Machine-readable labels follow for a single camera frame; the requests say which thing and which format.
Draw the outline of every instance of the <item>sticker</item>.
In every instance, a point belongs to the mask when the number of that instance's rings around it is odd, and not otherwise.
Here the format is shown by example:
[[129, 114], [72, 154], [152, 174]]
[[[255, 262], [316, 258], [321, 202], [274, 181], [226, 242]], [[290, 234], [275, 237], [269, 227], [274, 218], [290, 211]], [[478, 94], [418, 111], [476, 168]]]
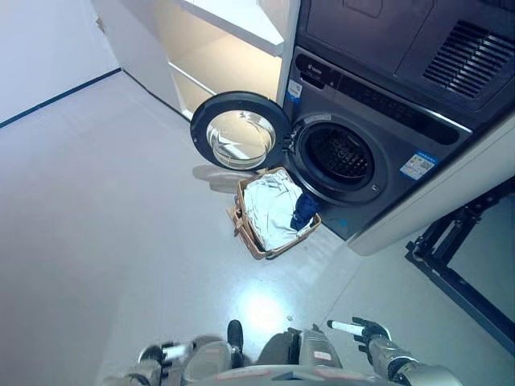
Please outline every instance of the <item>sticker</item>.
[[323, 360], [331, 360], [332, 359], [331, 354], [329, 354], [328, 352], [323, 352], [323, 351], [314, 351], [313, 356], [317, 359], [323, 359]]
[[288, 82], [288, 91], [287, 96], [289, 99], [291, 99], [294, 103], [300, 102], [300, 94], [303, 91], [303, 86], [301, 84], [298, 84], [294, 80], [290, 79]]
[[411, 179], [418, 181], [425, 173], [436, 165], [438, 165], [438, 159], [424, 153], [423, 151], [418, 151], [413, 154], [413, 157], [404, 164], [400, 171]]
[[306, 125], [309, 125], [310, 123], [314, 122], [314, 121], [330, 121], [331, 120], [331, 114], [315, 114], [315, 115], [310, 115], [309, 117], [307, 118], [304, 118], [304, 123]]

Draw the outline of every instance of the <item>clothes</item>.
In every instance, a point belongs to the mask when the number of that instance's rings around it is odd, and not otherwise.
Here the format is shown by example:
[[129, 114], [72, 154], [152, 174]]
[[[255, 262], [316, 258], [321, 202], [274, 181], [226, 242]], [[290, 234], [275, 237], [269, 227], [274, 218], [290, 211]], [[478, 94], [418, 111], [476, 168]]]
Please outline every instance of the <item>clothes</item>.
[[284, 170], [263, 175], [247, 185], [244, 192], [245, 209], [266, 251], [281, 248], [309, 230], [311, 221], [299, 231], [290, 226], [295, 205], [302, 193]]
[[311, 224], [311, 220], [316, 212], [320, 210], [320, 205], [309, 194], [302, 193], [295, 204], [295, 212], [291, 218], [290, 226], [299, 231], [306, 225]]

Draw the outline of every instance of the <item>open door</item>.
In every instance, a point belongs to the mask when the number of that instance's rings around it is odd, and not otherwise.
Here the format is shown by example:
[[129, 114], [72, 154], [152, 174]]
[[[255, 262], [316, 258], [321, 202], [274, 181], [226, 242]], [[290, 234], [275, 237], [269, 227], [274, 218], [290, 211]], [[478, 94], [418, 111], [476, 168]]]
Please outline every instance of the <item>open door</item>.
[[290, 121], [275, 102], [253, 92], [224, 92], [205, 101], [191, 123], [193, 144], [211, 163], [259, 170], [282, 163]]

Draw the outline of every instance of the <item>white wall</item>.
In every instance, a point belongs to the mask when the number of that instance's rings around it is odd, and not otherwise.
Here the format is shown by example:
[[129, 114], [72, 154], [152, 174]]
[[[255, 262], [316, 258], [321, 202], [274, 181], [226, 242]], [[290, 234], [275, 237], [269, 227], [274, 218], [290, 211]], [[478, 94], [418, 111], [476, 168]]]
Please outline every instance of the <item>white wall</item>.
[[89, 0], [0, 2], [0, 122], [117, 67]]

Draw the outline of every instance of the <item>cabinet door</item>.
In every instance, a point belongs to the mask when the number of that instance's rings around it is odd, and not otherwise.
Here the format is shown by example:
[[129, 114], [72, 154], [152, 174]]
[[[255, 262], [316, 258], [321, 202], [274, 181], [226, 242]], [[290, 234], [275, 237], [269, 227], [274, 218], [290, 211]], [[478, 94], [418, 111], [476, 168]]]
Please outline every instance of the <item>cabinet door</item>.
[[121, 67], [148, 91], [180, 110], [155, 18], [155, 0], [92, 0]]

